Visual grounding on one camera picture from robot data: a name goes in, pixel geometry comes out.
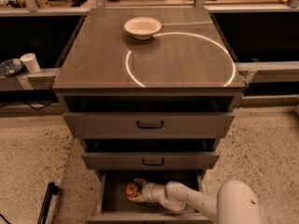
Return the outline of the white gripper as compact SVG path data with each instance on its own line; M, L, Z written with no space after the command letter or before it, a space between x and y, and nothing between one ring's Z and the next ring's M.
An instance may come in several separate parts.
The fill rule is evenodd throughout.
M134 203L163 203L166 200L165 185L148 183L142 178L134 181L142 187L141 195L128 196L127 199Z

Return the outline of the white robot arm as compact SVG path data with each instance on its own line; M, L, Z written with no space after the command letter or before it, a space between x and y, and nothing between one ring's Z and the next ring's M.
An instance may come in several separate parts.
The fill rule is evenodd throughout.
M175 212L188 205L215 224L269 224L255 192L238 180L224 182L216 198L177 181L159 185L142 178L128 183L125 194L131 202L159 203Z

